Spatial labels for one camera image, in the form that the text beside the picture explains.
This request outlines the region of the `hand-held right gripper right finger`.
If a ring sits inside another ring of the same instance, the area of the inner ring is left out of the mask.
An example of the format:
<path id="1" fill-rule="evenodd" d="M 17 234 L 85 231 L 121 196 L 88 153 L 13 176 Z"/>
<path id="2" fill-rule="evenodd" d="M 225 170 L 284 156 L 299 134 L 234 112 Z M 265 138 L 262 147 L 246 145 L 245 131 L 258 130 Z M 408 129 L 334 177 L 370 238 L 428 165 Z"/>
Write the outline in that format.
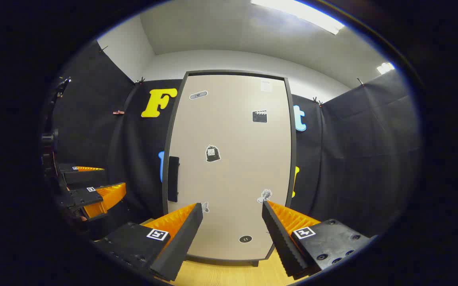
<path id="1" fill-rule="evenodd" d="M 336 219 L 321 222 L 272 201 L 263 202 L 262 219 L 286 274 L 293 278 L 330 268 L 373 240 Z"/>

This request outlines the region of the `black backdrop cloth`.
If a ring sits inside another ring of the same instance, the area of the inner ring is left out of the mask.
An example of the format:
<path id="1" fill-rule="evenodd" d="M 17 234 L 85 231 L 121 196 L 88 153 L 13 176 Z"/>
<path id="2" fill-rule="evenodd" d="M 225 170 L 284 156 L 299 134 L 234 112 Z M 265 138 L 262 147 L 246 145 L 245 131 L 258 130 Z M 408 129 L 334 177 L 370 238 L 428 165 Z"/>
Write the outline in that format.
<path id="1" fill-rule="evenodd" d="M 193 66 L 180 58 L 151 65 L 141 85 L 91 43 L 66 67 L 72 81 L 53 111 L 58 159 L 102 167 L 109 183 L 126 182 L 135 216 L 163 214 L 158 153 L 165 147 L 175 100 L 155 119 L 142 119 L 153 89 L 179 89 Z M 318 107 L 314 92 L 290 82 L 305 112 L 297 133 L 300 167 L 291 208 L 319 220 L 334 218 L 366 236 L 380 235 L 400 217 L 414 188 L 422 155 L 411 89 L 398 71 L 378 76 Z M 114 115 L 121 110 L 124 115 Z"/>

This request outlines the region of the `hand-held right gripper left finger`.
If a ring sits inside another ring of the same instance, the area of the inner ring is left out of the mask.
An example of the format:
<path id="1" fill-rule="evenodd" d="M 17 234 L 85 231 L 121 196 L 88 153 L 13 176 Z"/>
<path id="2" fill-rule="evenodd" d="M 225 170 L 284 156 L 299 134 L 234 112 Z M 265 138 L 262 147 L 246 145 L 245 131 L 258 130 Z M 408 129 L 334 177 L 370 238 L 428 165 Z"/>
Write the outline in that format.
<path id="1" fill-rule="evenodd" d="M 135 274 L 174 281 L 202 219 L 201 204 L 193 203 L 146 224 L 126 223 L 94 246 Z"/>

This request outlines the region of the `long ceiling light panel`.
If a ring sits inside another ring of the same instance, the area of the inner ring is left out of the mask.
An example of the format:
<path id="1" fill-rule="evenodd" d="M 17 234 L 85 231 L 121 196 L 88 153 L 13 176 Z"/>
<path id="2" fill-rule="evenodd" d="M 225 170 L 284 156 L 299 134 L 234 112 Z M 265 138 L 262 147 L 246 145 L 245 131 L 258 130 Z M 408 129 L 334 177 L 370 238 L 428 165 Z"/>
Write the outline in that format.
<path id="1" fill-rule="evenodd" d="M 336 35 L 345 27 L 335 18 L 296 0 L 250 0 L 253 5 L 275 9 L 296 18 L 310 22 L 329 33 Z"/>

